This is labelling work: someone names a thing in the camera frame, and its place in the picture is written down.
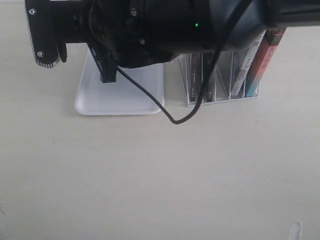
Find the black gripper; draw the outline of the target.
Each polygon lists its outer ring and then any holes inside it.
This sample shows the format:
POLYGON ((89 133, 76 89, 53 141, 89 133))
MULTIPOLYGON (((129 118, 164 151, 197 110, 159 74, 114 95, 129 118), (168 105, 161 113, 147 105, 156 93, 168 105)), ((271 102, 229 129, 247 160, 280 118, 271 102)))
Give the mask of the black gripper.
POLYGON ((174 58, 144 31, 141 0, 27 0, 24 4, 34 59, 43 68, 66 62, 67 44, 79 43, 88 46, 102 83, 116 81, 117 67, 141 68, 174 58))

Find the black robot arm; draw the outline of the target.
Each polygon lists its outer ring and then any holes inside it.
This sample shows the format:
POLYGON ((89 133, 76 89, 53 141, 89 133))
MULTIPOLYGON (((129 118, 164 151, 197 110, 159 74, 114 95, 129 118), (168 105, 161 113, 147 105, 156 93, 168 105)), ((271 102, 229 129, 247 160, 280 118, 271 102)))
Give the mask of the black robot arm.
POLYGON ((67 44, 86 43, 103 83, 116 68, 166 63, 181 54, 212 52, 238 0, 27 0, 35 62, 67 61, 67 44))

